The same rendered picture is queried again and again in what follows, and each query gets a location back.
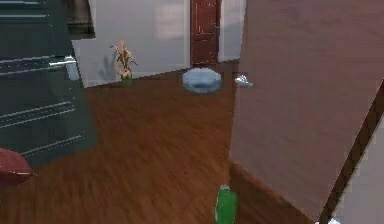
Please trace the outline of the dark red round cushion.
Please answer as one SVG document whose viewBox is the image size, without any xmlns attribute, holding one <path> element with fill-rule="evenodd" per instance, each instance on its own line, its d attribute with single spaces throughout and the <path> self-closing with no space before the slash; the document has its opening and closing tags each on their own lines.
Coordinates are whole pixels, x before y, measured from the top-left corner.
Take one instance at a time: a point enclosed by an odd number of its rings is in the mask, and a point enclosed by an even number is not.
<svg viewBox="0 0 384 224">
<path fill-rule="evenodd" d="M 0 148 L 0 185 L 15 186 L 32 175 L 32 168 L 19 153 Z"/>
</svg>

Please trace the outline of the dark green panelled door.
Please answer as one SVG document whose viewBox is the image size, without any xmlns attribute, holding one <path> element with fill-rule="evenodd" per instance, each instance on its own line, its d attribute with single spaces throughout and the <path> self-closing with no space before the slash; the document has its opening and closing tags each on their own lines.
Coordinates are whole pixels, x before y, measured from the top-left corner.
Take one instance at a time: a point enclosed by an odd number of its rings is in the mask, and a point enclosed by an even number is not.
<svg viewBox="0 0 384 224">
<path fill-rule="evenodd" d="M 31 167 L 97 144 L 81 77 L 49 65 L 69 55 L 60 0 L 0 0 L 0 147 Z"/>
</svg>

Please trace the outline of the dark red room door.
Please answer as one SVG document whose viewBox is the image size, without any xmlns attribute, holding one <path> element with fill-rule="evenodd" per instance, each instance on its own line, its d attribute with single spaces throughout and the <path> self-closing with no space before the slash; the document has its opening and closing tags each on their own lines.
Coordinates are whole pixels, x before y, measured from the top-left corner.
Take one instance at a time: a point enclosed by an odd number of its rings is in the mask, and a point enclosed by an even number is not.
<svg viewBox="0 0 384 224">
<path fill-rule="evenodd" d="M 222 0 L 190 0 L 190 63 L 218 62 Z"/>
</svg>

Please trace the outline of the orange potted house plant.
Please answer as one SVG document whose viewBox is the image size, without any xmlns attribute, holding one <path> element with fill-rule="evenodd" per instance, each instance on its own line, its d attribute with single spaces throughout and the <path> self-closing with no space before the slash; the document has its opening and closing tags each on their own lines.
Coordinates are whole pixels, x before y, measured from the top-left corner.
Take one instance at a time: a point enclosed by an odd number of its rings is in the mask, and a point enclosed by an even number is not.
<svg viewBox="0 0 384 224">
<path fill-rule="evenodd" d="M 120 77 L 122 84 L 130 85 L 133 80 L 131 65 L 137 65 L 132 52 L 127 49 L 124 40 L 120 41 L 119 46 L 112 45 L 111 49 L 116 53 L 114 72 Z"/>
</svg>

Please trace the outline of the pale blue round cushion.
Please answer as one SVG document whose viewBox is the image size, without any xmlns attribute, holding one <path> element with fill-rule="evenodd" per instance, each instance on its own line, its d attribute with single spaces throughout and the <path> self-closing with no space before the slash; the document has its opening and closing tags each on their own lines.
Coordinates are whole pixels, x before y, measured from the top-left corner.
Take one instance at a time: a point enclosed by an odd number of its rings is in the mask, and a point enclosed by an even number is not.
<svg viewBox="0 0 384 224">
<path fill-rule="evenodd" d="M 221 84 L 222 76 L 209 68 L 193 68 L 182 74 L 182 86 L 192 93 L 213 93 Z"/>
</svg>

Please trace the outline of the brown open room door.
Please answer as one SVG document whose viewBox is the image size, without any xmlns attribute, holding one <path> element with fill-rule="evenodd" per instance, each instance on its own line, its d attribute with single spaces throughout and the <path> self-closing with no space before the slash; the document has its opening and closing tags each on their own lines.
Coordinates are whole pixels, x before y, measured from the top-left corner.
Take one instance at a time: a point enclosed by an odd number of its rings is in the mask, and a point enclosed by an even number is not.
<svg viewBox="0 0 384 224">
<path fill-rule="evenodd" d="M 247 0 L 230 159 L 317 220 L 384 79 L 384 0 Z"/>
</svg>

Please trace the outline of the green bottle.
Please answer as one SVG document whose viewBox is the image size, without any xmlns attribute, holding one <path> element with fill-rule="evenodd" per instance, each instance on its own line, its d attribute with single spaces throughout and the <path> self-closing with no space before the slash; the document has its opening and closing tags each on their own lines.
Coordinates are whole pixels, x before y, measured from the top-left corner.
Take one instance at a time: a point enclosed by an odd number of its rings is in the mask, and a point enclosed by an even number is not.
<svg viewBox="0 0 384 224">
<path fill-rule="evenodd" d="M 226 185 L 219 187 L 214 210 L 215 224 L 234 224 L 237 214 L 238 198 L 234 191 Z"/>
</svg>

